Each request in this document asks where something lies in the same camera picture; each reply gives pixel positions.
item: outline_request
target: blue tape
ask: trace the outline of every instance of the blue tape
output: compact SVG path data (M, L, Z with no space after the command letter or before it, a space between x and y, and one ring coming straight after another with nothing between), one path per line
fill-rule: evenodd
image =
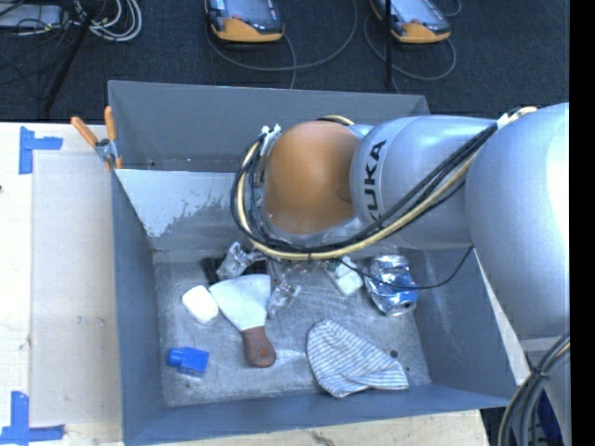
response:
M64 425L29 428L29 396L19 391L11 393L10 426L0 431L0 444L28 446L30 441L62 439Z
M33 172L33 151L59 151L61 147L61 138L35 138L35 133L32 130L22 126L20 128L19 175Z

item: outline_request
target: wooden handle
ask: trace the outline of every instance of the wooden handle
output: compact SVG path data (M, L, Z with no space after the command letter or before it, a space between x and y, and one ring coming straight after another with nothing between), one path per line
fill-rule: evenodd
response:
M115 121L113 119L112 106L106 106L103 112L103 118L105 119L105 128L108 130L108 139L115 140Z
M251 365L266 368L275 363L277 352L267 337L264 325L242 331L242 338L244 339L245 355Z
M83 136L90 146L95 147L95 145L99 142L95 134L93 134L91 129L89 129L89 126L85 124L80 117L71 117L71 124L76 130L79 131L81 136Z

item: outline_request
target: bin floor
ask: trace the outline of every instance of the bin floor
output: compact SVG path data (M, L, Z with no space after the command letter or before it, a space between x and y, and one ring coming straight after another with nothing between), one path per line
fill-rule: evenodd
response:
M372 304L364 288L343 296L322 269L292 274L290 282L302 289L294 302L267 319L267 335L277 352L269 368L250 366L245 360L240 333L223 314L208 323L196 321L181 304L182 295L198 284L208 287L200 260L155 262L159 312L162 380L168 407L218 401L270 398L322 391L306 356L310 328L332 319L387 353L397 352L410 386L430 381L416 325L416 312L387 317ZM181 374L167 365L173 347L209 352L204 375Z

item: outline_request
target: blue cap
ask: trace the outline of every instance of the blue cap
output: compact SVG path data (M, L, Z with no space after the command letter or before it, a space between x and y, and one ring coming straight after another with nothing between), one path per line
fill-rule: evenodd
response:
M183 348L171 348L169 349L169 355L167 355L167 363L169 363L172 367L179 367L182 364L183 358Z

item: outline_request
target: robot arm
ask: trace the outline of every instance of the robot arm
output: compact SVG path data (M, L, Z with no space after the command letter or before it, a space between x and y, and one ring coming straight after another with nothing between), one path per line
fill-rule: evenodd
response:
M236 219L256 249L286 261L472 246L521 342L563 338L568 114L564 103L497 121L427 115L374 127L297 125L268 159L246 155ZM260 167L263 183L246 203L250 166ZM568 361L549 387L567 441L569 386Z

